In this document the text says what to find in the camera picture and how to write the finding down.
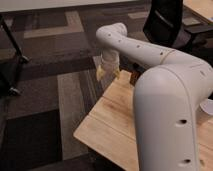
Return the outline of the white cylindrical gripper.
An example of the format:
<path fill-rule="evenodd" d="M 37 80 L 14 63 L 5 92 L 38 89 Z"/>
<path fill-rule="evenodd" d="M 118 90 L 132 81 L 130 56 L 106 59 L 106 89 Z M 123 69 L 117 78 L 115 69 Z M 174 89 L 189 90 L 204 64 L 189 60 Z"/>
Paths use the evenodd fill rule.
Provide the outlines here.
<path fill-rule="evenodd" d="M 97 80 L 101 80 L 104 76 L 104 72 L 112 73 L 117 79 L 120 79 L 119 65 L 119 53 L 115 50 L 104 50 L 101 55 L 101 66 L 99 65 L 96 71 Z"/>

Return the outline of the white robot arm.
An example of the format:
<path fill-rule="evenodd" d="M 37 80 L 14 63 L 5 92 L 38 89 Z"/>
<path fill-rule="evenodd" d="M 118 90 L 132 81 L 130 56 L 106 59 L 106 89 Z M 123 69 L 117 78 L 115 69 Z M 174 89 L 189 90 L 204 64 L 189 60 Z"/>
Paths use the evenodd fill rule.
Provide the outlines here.
<path fill-rule="evenodd" d="M 127 36 L 122 23 L 97 29 L 101 68 L 118 73 L 119 56 L 145 68 L 133 94 L 140 171 L 201 171 L 197 120 L 213 115 L 213 66 L 177 49 Z"/>

